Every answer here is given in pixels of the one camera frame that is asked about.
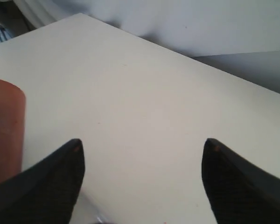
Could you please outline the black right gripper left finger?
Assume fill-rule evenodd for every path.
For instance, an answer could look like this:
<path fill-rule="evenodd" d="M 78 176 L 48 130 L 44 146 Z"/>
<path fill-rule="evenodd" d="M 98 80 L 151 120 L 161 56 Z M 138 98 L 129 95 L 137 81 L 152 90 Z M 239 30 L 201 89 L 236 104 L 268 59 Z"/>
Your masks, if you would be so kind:
<path fill-rule="evenodd" d="M 0 183 L 0 224 L 68 224 L 83 183 L 80 139 Z"/>

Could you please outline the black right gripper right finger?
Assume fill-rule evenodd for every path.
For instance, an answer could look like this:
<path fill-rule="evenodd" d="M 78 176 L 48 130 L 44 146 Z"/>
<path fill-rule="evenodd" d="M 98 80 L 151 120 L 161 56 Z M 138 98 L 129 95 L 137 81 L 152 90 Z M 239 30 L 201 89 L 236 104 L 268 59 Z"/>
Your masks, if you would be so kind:
<path fill-rule="evenodd" d="M 280 178 L 208 138 L 201 163 L 203 186 L 219 224 L 280 224 Z"/>

